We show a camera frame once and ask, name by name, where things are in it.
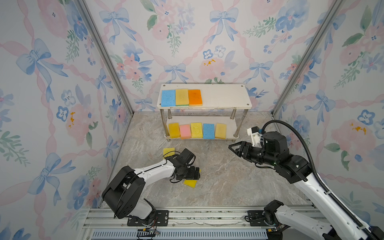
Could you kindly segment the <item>bright yellow sponge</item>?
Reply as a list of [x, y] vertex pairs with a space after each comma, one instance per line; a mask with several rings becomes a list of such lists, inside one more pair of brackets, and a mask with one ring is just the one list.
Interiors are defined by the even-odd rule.
[[[201, 170], [200, 170], [200, 168], [195, 168], [195, 167], [193, 167], [193, 168], [189, 168], [187, 172], [191, 172], [191, 171], [200, 171], [200, 175], [201, 175]], [[184, 179], [184, 184], [185, 184], [186, 186], [191, 187], [191, 188], [195, 188], [195, 187], [196, 187], [196, 184], [197, 184], [197, 181], [198, 181], [198, 180], [185, 180], [185, 179]]]

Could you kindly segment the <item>pale yellow sponge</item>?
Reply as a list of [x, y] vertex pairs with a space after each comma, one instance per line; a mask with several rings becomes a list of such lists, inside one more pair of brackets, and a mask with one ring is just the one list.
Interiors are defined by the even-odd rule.
[[164, 148], [163, 149], [163, 159], [166, 159], [167, 157], [172, 157], [175, 155], [177, 151], [175, 148]]

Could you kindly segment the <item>small tan sponge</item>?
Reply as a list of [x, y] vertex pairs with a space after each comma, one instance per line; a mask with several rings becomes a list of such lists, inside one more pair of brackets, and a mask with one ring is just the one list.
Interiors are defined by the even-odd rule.
[[227, 125], [217, 123], [215, 129], [215, 138], [225, 140], [227, 138]]

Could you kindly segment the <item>pink sponge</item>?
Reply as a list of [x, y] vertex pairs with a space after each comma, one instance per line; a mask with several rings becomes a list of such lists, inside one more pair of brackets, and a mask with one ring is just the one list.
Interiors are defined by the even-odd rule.
[[180, 135], [182, 140], [191, 139], [192, 138], [191, 126], [180, 125]]

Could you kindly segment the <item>yellow porous sponge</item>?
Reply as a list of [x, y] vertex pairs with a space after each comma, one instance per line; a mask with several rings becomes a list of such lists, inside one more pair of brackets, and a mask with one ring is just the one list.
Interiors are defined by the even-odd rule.
[[203, 138], [203, 124], [202, 123], [191, 123], [191, 135], [192, 139]]

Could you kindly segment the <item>blue sponge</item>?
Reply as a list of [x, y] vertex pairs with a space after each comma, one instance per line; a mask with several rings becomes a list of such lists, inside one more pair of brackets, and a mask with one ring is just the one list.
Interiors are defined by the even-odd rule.
[[163, 90], [161, 107], [170, 108], [176, 106], [176, 91], [175, 90]]
[[214, 140], [215, 139], [215, 125], [203, 124], [203, 139]]

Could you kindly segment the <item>tan yellow sponge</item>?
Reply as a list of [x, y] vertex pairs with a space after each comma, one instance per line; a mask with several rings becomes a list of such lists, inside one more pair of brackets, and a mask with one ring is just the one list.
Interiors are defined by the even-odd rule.
[[176, 106], [188, 106], [189, 105], [189, 90], [177, 89], [175, 95]]

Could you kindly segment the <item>orange sponge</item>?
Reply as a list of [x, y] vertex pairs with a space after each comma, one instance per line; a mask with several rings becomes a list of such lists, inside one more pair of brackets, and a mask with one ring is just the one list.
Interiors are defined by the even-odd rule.
[[201, 95], [201, 90], [189, 90], [189, 106], [197, 107], [203, 105], [203, 99]]

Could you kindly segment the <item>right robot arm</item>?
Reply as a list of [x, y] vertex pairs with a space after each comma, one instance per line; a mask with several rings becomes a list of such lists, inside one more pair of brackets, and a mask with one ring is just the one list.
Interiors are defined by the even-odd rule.
[[379, 227], [364, 222], [333, 194], [305, 158], [290, 153], [285, 136], [278, 132], [250, 135], [252, 142], [231, 144], [229, 149], [257, 167], [274, 169], [315, 204], [327, 223], [300, 214], [278, 200], [264, 207], [262, 217], [246, 217], [248, 222], [264, 221], [269, 226], [291, 227], [317, 240], [384, 238]]

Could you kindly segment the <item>white two-tier shelf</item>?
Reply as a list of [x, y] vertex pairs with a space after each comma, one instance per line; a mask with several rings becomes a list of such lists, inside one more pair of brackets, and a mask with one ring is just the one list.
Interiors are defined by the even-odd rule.
[[[163, 107], [163, 91], [179, 89], [201, 91], [201, 106]], [[242, 123], [252, 107], [251, 100], [243, 84], [161, 84], [157, 107], [160, 110], [164, 137], [170, 141], [169, 125], [178, 123], [225, 124], [226, 140], [239, 138]]]

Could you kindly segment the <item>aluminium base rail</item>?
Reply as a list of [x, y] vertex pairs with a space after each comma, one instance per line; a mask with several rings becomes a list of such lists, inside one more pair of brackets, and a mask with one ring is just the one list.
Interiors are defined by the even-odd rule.
[[276, 234], [262, 223], [246, 222], [249, 211], [262, 207], [168, 208], [168, 224], [153, 227], [128, 226], [128, 219], [114, 218], [109, 208], [91, 209], [79, 240], [307, 240], [294, 228]]

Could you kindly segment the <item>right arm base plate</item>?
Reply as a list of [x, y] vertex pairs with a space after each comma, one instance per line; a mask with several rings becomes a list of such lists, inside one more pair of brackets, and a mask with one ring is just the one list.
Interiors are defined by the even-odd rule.
[[290, 228], [290, 226], [280, 223], [274, 213], [261, 210], [247, 211], [244, 219], [251, 227], [266, 227], [268, 232], [273, 233], [280, 233]]

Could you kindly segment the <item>right aluminium corner post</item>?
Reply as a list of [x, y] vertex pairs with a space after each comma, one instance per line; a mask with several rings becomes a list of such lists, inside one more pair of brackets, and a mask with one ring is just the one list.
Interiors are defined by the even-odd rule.
[[320, 42], [326, 36], [326, 33], [328, 32], [332, 23], [336, 19], [338, 13], [341, 11], [341, 7], [343, 6], [344, 2], [345, 1], [342, 0], [336, 0], [331, 2], [331, 5], [323, 18], [323, 22], [317, 28], [317, 31], [315, 32], [312, 41], [309, 43], [306, 51], [304, 52], [301, 60], [299, 61], [298, 68], [293, 72], [281, 96], [278, 98], [277, 103], [271, 111], [273, 118], [276, 118], [279, 112], [282, 110], [284, 101], [289, 96], [291, 90], [293, 89], [297, 80], [304, 71], [304, 68], [310, 62], [311, 57], [315, 54]]

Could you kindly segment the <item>aluminium corner post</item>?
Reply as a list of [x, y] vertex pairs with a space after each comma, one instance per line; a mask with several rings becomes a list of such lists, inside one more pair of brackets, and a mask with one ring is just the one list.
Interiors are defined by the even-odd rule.
[[99, 54], [101, 55], [101, 59], [104, 62], [109, 74], [112, 77], [113, 83], [116, 85], [117, 91], [122, 98], [122, 102], [123, 102], [124, 106], [126, 107], [126, 109], [128, 110], [129, 116], [133, 117], [134, 111], [133, 111], [133, 109], [129, 103], [129, 100], [128, 100], [127, 94], [124, 90], [123, 84], [121, 83], [121, 81], [117, 75], [117, 72], [116, 72], [115, 68], [113, 67], [112, 60], [108, 54], [107, 48], [106, 48], [106, 46], [102, 40], [102, 36], [101, 36], [101, 34], [100, 34], [96, 24], [95, 24], [95, 21], [94, 21], [92, 14], [91, 14], [88, 6], [87, 6], [86, 1], [74, 0], [74, 3], [76, 5], [76, 7], [79, 9], [80, 14], [85, 21], [86, 27], [90, 31], [90, 35], [95, 42], [95, 46], [96, 46]]
[[341, 11], [341, 7], [343, 6], [344, 2], [345, 1], [342, 0], [336, 0], [331, 2], [331, 5], [323, 18], [323, 22], [317, 28], [317, 31], [315, 32], [312, 41], [309, 43], [306, 51], [304, 52], [301, 60], [299, 61], [298, 68], [293, 72], [281, 96], [278, 98], [277, 103], [271, 111], [273, 118], [276, 118], [279, 112], [282, 110], [284, 101], [289, 96], [291, 90], [293, 89], [297, 80], [304, 71], [304, 68], [310, 62], [311, 57], [315, 54], [320, 42], [326, 36], [326, 33], [328, 32], [332, 23], [336, 19], [338, 13]]

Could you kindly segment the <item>left aluminium corner post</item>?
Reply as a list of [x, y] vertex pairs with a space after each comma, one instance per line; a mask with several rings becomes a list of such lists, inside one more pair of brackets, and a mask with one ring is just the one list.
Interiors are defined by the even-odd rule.
[[116, 85], [117, 91], [122, 98], [122, 102], [123, 102], [124, 106], [126, 107], [126, 109], [128, 110], [129, 116], [133, 117], [134, 111], [133, 111], [133, 109], [129, 103], [129, 100], [128, 100], [127, 94], [124, 90], [123, 84], [121, 83], [121, 81], [117, 75], [117, 72], [116, 72], [115, 68], [113, 67], [112, 60], [108, 54], [107, 48], [106, 48], [106, 46], [102, 40], [102, 36], [101, 36], [101, 34], [100, 34], [96, 24], [95, 24], [95, 21], [94, 21], [92, 14], [91, 14], [88, 6], [87, 6], [86, 1], [74, 0], [74, 3], [76, 5], [76, 7], [79, 9], [80, 14], [85, 21], [86, 27], [90, 31], [90, 35], [95, 42], [95, 46], [96, 46], [99, 54], [101, 55], [101, 59], [104, 62], [109, 74], [112, 77], [113, 83]]

